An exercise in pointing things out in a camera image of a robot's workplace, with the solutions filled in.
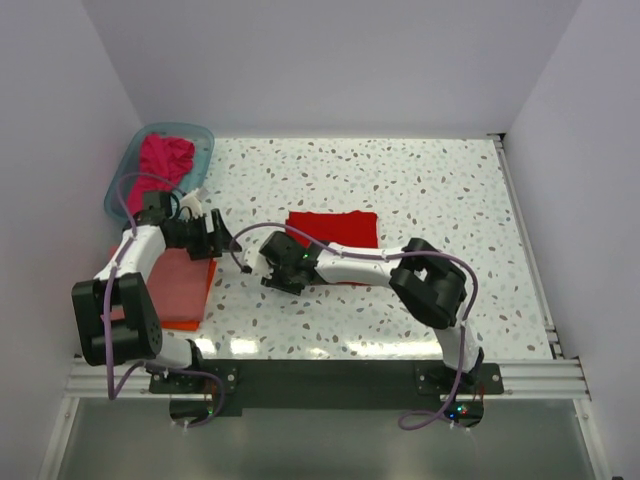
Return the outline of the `red t-shirt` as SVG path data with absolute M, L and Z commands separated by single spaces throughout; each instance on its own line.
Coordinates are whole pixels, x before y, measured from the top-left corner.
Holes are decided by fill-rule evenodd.
M 322 243 L 378 249 L 378 216 L 373 212 L 290 212 L 285 224 Z

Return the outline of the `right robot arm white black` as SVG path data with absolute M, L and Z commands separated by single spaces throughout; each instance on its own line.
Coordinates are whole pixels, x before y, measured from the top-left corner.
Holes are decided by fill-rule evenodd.
M 423 239 L 391 249 L 339 243 L 299 243 L 284 231 L 270 234 L 245 260 L 269 288 L 299 295 L 309 286 L 356 284 L 392 290 L 408 313 L 434 330 L 446 367 L 471 375 L 483 359 L 464 325 L 467 274 Z

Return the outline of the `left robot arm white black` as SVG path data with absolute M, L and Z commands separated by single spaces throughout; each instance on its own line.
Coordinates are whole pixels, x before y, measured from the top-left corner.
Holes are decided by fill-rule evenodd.
M 194 342 L 171 340 L 163 332 L 147 288 L 156 262 L 168 249 L 205 260 L 241 247 L 232 243 L 220 210 L 203 212 L 195 193 L 181 199 L 165 191 L 145 193 L 143 209 L 125 225 L 108 264 L 71 291 L 82 355 L 89 365 L 146 361 L 186 369 L 199 364 Z

